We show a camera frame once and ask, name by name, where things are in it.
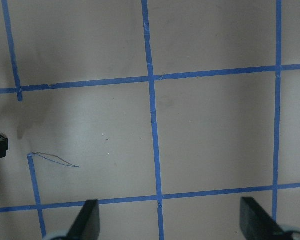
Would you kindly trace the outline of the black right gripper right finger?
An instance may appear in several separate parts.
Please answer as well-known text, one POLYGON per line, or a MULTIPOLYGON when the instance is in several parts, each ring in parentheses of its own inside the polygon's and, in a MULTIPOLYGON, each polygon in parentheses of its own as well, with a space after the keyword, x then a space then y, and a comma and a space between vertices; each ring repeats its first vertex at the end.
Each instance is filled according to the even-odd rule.
POLYGON ((241 197, 239 226, 246 240, 280 240, 283 230, 253 197, 241 197))

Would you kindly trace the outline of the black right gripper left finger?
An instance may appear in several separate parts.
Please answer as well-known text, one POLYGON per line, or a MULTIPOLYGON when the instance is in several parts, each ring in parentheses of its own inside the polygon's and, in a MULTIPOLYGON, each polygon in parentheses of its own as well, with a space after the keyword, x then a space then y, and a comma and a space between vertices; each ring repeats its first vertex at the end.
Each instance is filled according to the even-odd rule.
POLYGON ((101 232, 99 201, 87 200, 67 233, 68 240, 97 240, 101 232))

